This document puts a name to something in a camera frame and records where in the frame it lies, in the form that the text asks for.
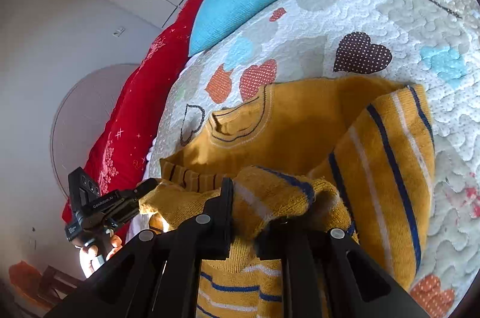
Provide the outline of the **person's left hand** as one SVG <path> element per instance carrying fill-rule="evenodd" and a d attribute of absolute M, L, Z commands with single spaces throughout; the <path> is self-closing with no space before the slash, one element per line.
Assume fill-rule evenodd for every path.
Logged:
<path fill-rule="evenodd" d="M 106 250 L 106 260 L 112 258 L 112 256 L 122 248 L 123 241 L 118 235 L 114 234 L 111 238 L 110 244 L 111 247 Z M 96 261 L 100 256 L 101 255 L 98 252 L 98 248 L 95 245 L 83 247 L 79 250 L 80 267 L 86 278 L 89 278 L 93 273 L 96 272 L 94 261 Z"/>

